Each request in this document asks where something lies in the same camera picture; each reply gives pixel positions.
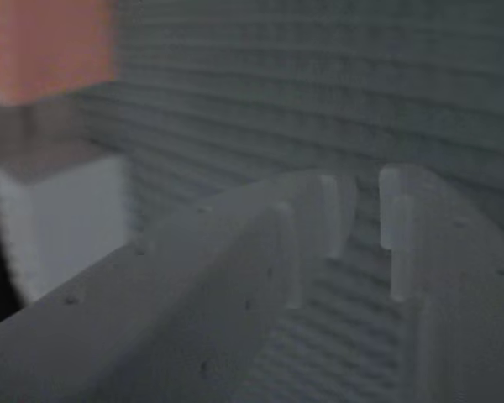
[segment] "orange object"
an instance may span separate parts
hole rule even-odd
[[[0,0],[0,104],[115,77],[108,0]]]

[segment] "gray wall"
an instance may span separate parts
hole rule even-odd
[[[424,165],[504,228],[504,1],[139,0],[118,17],[122,78],[77,99],[91,136],[130,158],[136,229],[280,171],[359,180],[344,261],[236,400],[396,401],[405,321],[377,173]]]

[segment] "white box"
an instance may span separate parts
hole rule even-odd
[[[33,302],[128,241],[123,159],[75,140],[0,167],[0,237]]]

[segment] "corrugated surface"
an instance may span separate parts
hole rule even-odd
[[[284,319],[239,402],[393,402],[403,315],[379,246],[377,173],[438,172],[504,227],[504,3],[122,1],[122,80],[79,96],[132,161],[136,227],[283,170],[359,179],[344,261]]]

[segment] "white plastic part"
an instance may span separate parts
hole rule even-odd
[[[305,171],[172,214],[0,323],[0,401],[228,401],[343,252],[356,197],[352,178]]]
[[[504,232],[423,169],[381,172],[381,244],[406,307],[406,403],[504,403]]]
[[[123,161],[80,140],[0,167],[0,238],[31,303],[128,241]]]

